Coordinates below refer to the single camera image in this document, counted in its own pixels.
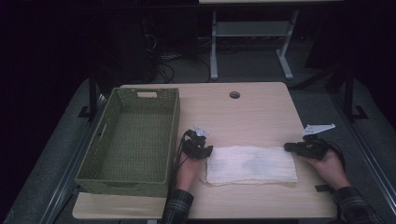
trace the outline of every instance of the plaid sleeve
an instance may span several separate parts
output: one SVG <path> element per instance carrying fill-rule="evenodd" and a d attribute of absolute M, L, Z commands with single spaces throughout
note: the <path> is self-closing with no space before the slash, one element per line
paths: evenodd
<path fill-rule="evenodd" d="M 356 188 L 341 188 L 333 197 L 340 205 L 347 223 L 386 223 Z"/>
<path fill-rule="evenodd" d="M 182 189 L 175 189 L 165 206 L 161 224 L 181 224 L 187 221 L 194 197 Z"/>

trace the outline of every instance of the wooden table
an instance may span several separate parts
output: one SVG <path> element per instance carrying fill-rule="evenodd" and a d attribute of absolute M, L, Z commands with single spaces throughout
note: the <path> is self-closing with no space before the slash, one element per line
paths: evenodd
<path fill-rule="evenodd" d="M 302 141 L 300 122 L 283 83 L 206 83 L 135 85 L 124 87 L 179 88 L 178 139 L 194 124 L 210 131 L 206 144 L 215 147 L 283 147 Z M 230 92 L 240 98 L 233 99 Z M 315 170 L 294 158 L 296 184 L 229 185 L 211 187 L 197 180 L 190 218 L 303 218 L 334 217 L 329 192 Z M 80 193 L 75 218 L 161 218 L 165 199 Z"/>

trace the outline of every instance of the folded cloth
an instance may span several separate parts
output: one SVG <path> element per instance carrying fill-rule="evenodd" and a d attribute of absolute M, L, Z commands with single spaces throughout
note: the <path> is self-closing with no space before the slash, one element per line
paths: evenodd
<path fill-rule="evenodd" d="M 214 147 L 206 164 L 203 181 L 213 186 L 298 181 L 294 159 L 283 147 Z"/>

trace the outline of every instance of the dark background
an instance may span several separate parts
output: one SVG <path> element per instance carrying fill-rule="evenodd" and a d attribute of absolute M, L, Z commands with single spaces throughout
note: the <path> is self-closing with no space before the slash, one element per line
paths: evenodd
<path fill-rule="evenodd" d="M 146 83 L 155 77 L 156 55 L 146 51 L 140 15 L 83 9 L 99 2 L 0 0 L 0 220 L 83 80 L 94 72 L 101 91 L 109 92 L 123 83 Z M 317 15 L 303 11 L 295 34 L 315 34 L 310 67 L 331 66 L 346 51 L 352 55 L 355 77 L 396 127 L 395 8 L 390 1 L 348 3 L 330 10 L 315 32 L 311 28 L 317 23 L 312 19 Z M 191 32 L 200 19 L 195 13 L 178 17 L 160 13 L 154 27 L 167 44 L 178 43 L 180 50 L 193 55 L 194 39 L 205 32 Z M 186 23 L 193 26 L 183 29 Z M 170 36 L 175 29 L 182 32 Z"/>

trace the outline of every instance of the metal stand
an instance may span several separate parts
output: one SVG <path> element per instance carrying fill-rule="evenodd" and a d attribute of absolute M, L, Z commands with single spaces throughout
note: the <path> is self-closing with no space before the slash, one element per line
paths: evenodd
<path fill-rule="evenodd" d="M 281 49 L 276 50 L 276 56 L 282 66 L 286 79 L 293 79 L 286 51 L 295 22 L 297 21 L 298 10 L 293 11 L 289 21 L 217 21 L 216 11 L 213 12 L 212 21 L 212 50 L 210 52 L 210 77 L 218 79 L 218 63 L 216 57 L 216 37 L 217 36 L 285 36 L 285 43 Z"/>

